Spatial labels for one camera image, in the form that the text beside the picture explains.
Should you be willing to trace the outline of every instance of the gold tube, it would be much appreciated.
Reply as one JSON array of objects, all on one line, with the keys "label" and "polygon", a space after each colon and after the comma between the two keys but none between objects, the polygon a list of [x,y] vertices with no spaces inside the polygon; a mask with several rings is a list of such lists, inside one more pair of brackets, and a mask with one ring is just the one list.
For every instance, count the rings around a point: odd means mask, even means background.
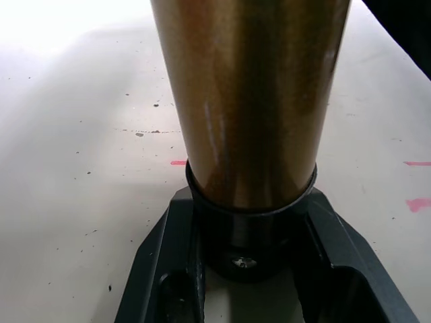
[{"label": "gold tube", "polygon": [[312,174],[349,0],[152,0],[189,163],[227,208],[285,206]]}]

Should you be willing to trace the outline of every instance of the red mark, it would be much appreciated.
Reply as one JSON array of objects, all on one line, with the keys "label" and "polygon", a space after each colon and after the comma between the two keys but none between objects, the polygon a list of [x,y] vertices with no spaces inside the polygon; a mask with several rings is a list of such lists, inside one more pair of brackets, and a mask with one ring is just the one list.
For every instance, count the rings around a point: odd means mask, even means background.
[{"label": "red mark", "polygon": [[431,166],[431,161],[405,161],[404,164],[408,166]]},{"label": "red mark", "polygon": [[187,163],[187,160],[172,160],[170,162],[171,165],[185,165]]},{"label": "red mark", "polygon": [[420,209],[431,207],[431,199],[405,200],[405,202],[409,206],[410,211],[414,213],[418,212]]}]

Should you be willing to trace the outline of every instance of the white surface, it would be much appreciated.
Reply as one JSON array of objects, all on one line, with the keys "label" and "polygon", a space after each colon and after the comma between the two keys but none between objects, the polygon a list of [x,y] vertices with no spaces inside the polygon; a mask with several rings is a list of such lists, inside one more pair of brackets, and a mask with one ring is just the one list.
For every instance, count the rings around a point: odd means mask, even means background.
[{"label": "white surface", "polygon": [[[422,322],[431,209],[412,213],[405,200],[431,197],[431,168],[403,162],[431,161],[430,103],[431,83],[354,0],[317,187]],[[1,5],[0,321],[113,322],[137,247],[185,185],[183,167],[170,165],[186,159],[172,104],[149,3]],[[167,133],[135,135],[155,130]],[[277,279],[244,294],[213,276],[207,323],[257,322],[259,304],[300,321],[298,304],[277,294],[289,275]],[[248,313],[232,309],[238,299]]]}]

